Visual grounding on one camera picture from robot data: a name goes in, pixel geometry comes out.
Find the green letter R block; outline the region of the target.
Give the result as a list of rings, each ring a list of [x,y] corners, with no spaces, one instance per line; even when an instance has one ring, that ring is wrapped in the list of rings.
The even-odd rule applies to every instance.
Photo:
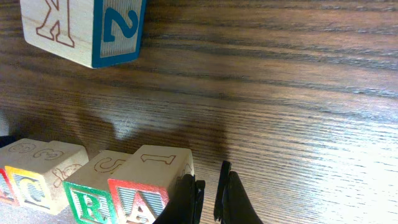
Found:
[[[77,223],[119,223],[108,179],[130,156],[104,150],[63,181]]]

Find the blue letter P block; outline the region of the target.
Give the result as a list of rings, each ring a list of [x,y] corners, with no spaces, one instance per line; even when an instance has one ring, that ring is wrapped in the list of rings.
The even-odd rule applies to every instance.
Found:
[[[25,41],[90,68],[138,58],[146,0],[21,0]]]

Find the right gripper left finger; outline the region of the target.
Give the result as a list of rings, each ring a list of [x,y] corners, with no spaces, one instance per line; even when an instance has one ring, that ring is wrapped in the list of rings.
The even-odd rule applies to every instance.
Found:
[[[199,224],[206,183],[185,174],[178,182],[175,195],[153,224]]]

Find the yellow letter C block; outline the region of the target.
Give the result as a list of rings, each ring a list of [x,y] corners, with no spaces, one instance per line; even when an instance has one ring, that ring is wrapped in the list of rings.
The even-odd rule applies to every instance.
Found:
[[[69,204],[63,181],[87,162],[85,147],[67,142],[24,138],[1,148],[1,170],[18,204],[51,215]]]

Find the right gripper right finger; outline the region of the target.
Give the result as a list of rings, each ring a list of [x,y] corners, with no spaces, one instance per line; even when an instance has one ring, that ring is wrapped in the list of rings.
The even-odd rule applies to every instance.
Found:
[[[252,207],[244,186],[231,163],[223,161],[214,206],[214,220],[222,224],[263,224]]]

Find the red letter A block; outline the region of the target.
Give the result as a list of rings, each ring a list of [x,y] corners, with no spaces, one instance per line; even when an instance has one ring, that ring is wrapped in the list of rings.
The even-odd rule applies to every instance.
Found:
[[[119,223],[154,223],[178,182],[194,173],[190,149],[141,146],[108,179]]]

